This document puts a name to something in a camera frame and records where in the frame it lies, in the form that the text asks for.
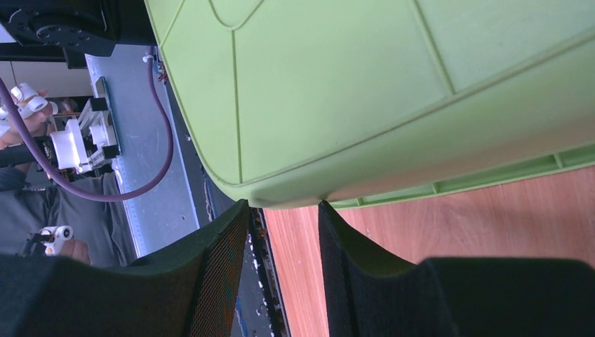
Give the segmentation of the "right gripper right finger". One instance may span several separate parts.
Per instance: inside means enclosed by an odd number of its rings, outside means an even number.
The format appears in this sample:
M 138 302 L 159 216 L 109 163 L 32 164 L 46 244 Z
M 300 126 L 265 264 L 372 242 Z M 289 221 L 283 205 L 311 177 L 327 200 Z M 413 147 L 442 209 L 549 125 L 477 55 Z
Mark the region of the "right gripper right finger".
M 569 259 L 410 263 L 318 205 L 331 336 L 593 336 L 594 269 Z

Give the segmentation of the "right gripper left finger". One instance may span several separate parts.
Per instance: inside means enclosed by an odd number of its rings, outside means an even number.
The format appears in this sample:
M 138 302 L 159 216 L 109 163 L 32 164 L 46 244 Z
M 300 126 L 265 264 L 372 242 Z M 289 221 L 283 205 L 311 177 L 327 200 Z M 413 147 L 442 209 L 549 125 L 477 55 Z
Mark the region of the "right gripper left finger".
M 124 267 L 2 256 L 1 335 L 190 336 L 199 230 Z

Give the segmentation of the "large green plastic container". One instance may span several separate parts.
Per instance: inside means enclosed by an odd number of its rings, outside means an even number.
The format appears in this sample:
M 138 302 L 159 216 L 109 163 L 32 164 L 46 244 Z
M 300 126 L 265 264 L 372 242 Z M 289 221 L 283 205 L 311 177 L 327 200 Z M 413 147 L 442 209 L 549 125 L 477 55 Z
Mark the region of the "large green plastic container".
M 594 163 L 593 1 L 147 1 L 231 199 L 386 204 Z

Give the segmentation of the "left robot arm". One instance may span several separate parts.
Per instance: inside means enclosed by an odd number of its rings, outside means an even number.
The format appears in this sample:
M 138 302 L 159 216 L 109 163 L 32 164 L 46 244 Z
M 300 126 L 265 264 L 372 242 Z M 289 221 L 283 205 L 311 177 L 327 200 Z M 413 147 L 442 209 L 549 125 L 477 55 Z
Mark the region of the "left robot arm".
M 119 44 L 157 45 L 143 1 L 2 1 L 1 26 L 22 47 L 98 57 Z

